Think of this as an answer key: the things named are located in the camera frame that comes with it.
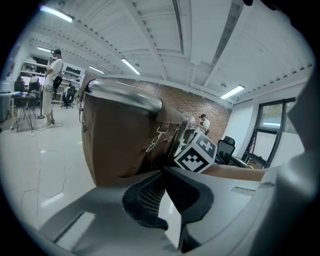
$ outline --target glossy floor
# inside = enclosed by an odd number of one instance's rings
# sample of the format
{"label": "glossy floor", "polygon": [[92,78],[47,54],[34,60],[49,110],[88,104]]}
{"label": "glossy floor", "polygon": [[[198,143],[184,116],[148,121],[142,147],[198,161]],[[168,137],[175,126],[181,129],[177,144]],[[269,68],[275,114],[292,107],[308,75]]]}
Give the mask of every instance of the glossy floor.
{"label": "glossy floor", "polygon": [[[55,105],[53,110],[55,127],[42,128],[45,119],[32,116],[34,132],[22,120],[19,132],[0,134],[2,187],[16,216],[36,229],[95,187],[84,159],[78,109]],[[168,221],[166,234],[177,246],[181,216],[167,194],[159,216]]]}

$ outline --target window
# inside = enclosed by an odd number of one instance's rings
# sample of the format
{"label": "window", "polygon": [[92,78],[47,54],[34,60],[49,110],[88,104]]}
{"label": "window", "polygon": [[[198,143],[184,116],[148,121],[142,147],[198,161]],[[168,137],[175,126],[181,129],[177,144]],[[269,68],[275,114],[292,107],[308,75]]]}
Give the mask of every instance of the window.
{"label": "window", "polygon": [[296,133],[287,117],[295,99],[260,104],[255,127],[242,160],[254,169],[268,168],[276,154],[282,132]]}

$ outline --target black bag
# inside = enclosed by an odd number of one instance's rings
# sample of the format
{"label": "black bag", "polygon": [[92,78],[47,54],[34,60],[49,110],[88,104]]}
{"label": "black bag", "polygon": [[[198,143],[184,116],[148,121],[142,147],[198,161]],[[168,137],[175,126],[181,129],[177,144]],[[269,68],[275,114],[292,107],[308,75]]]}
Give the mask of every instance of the black bag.
{"label": "black bag", "polygon": [[61,84],[62,82],[62,78],[60,77],[61,76],[61,72],[62,72],[62,68],[64,67],[64,63],[62,62],[62,66],[61,66],[61,69],[59,71],[59,75],[53,80],[53,88],[55,90],[58,89],[59,85]]}

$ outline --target brown leather bag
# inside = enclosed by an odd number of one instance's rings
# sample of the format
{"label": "brown leather bag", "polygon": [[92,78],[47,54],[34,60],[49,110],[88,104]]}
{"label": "brown leather bag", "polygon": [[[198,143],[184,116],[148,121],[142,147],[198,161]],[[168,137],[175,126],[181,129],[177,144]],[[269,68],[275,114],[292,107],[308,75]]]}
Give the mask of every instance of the brown leather bag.
{"label": "brown leather bag", "polygon": [[78,92],[83,100],[79,120],[84,157],[97,186],[134,176],[142,162],[151,167],[166,154],[185,119],[182,113],[137,88],[85,79]]}

